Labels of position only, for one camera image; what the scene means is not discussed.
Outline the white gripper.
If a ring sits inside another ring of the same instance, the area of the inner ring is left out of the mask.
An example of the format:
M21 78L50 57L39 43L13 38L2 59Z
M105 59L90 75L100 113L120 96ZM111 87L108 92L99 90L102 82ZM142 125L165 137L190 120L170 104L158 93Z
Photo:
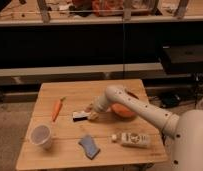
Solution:
M90 112L88 119L94 121L99 117L98 113L106 112L111 105L111 102L106 97L98 97L94 100L93 104L89 104L84 111Z

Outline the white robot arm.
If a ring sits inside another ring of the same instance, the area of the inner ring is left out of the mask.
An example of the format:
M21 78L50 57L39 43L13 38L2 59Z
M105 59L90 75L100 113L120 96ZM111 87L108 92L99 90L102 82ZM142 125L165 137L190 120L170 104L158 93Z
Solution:
M174 140L172 171L203 171L203 110L177 115L132 97L123 85L107 86L92 101L92 110L104 113L115 103L135 112Z

